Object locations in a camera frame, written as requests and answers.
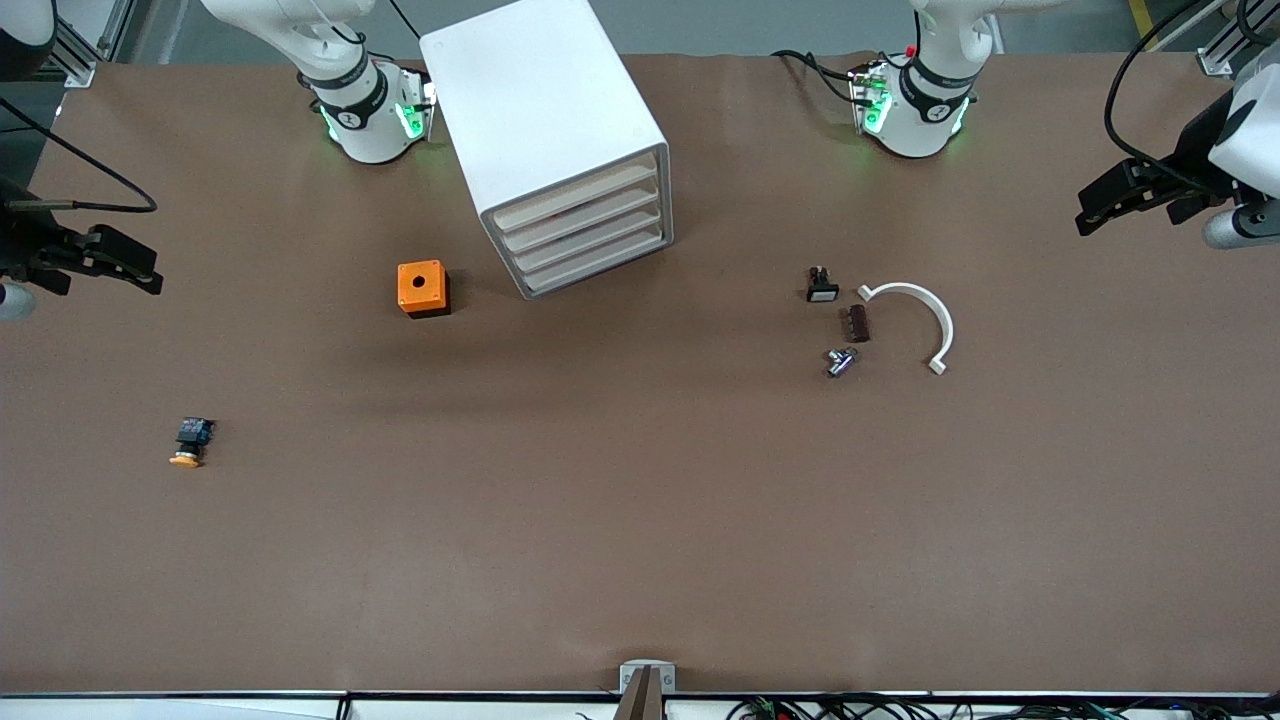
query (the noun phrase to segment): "brown table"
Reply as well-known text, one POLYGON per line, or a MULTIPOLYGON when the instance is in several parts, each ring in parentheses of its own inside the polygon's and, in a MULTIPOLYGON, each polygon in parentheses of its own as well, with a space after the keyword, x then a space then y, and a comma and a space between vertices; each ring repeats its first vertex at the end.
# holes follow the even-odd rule
MULTIPOLYGON (((905 161, 780 60, 628 58, 677 243, 532 302, 448 145, 356 165, 287 67, 101 68, 58 129, 168 281, 0 329, 0 687, 1274 689, 1280 250, 1075 236, 1117 61, 995 58, 905 161), (458 310, 411 322, 425 258, 458 310), (815 263, 938 292, 946 375, 896 297, 827 379, 815 263)), ((1144 56, 1119 124, 1164 152, 1222 87, 1144 56)))

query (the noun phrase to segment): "orange cube with hole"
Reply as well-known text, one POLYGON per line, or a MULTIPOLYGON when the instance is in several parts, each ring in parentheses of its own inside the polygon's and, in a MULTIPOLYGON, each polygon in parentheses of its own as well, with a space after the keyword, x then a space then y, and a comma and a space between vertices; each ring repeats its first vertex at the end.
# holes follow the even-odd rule
POLYGON ((401 310, 413 318, 448 315, 449 273, 439 260, 404 263, 396 277, 396 290, 401 310))

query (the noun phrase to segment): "white cylinder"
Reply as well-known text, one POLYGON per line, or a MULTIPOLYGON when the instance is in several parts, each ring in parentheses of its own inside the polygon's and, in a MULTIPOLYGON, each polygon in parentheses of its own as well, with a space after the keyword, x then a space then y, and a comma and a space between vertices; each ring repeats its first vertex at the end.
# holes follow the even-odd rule
POLYGON ((36 296, 20 284, 0 283, 0 320, 24 320, 36 309, 36 296))

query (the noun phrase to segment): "white curved handle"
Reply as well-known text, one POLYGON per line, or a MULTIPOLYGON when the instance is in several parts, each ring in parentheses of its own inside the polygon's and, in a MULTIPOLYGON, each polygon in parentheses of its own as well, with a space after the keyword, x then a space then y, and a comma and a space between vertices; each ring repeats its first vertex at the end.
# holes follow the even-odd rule
POLYGON ((951 322, 951 311, 947 310, 947 306, 943 305, 941 300, 938 300, 937 295, 933 295, 932 292, 918 284, 887 283, 877 287, 876 290, 872 290, 867 286, 858 288, 858 295, 861 295, 863 300, 867 300, 868 302, 873 297, 884 292, 901 292, 902 295, 910 295, 911 297, 928 305, 929 310, 933 310, 933 314, 937 315, 938 324, 942 325, 942 346, 938 347, 938 351, 929 360, 929 369, 940 375, 945 373, 947 365, 946 363, 942 361, 942 356, 946 355, 948 350, 951 350, 951 341, 955 340, 956 334, 955 323, 951 322))

